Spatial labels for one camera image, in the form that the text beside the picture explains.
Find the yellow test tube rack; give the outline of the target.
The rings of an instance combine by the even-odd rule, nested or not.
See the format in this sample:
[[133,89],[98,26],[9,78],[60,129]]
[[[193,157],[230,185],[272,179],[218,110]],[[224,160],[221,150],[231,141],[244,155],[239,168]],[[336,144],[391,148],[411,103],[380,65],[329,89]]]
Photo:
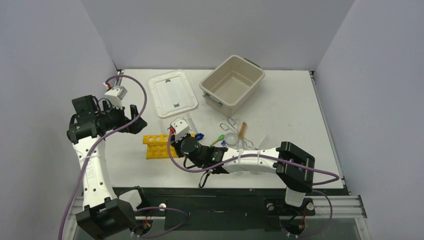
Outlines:
[[168,159],[168,135],[144,135],[142,143],[146,145],[146,159]]

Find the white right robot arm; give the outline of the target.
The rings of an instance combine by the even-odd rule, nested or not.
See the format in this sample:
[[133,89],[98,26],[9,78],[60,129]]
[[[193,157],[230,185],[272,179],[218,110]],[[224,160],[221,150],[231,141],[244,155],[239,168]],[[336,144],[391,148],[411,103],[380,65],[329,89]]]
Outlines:
[[302,207],[306,194],[313,188],[315,157],[289,141],[283,141],[275,148],[244,150],[202,145],[189,135],[176,140],[171,135],[167,150],[175,150],[179,158],[189,160],[192,165],[183,166],[182,170],[190,173],[276,174],[286,186],[282,207],[289,214],[296,213]]

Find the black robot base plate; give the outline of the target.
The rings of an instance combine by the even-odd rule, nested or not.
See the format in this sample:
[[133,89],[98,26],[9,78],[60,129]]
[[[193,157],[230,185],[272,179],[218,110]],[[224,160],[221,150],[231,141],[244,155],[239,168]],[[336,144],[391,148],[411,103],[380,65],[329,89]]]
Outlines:
[[282,188],[154,188],[114,187],[117,196],[135,191],[141,195],[136,216],[164,218],[164,229],[177,231],[276,232],[304,229],[304,217],[317,216],[313,197],[346,196],[347,189],[317,189],[308,193],[300,207],[285,203]]

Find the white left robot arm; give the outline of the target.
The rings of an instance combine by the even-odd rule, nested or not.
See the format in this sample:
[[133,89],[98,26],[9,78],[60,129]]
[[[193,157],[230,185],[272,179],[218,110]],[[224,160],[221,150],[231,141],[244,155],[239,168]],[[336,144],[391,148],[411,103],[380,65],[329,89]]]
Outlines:
[[82,211],[76,214],[77,225],[95,240],[104,240],[136,226],[136,215],[149,209],[149,201],[135,186],[123,193],[113,190],[105,157],[110,133],[138,134],[147,123],[139,118],[136,105],[130,105],[131,118],[124,107],[106,99],[103,106],[93,95],[72,100],[75,114],[71,116],[67,137],[75,150],[83,184]]

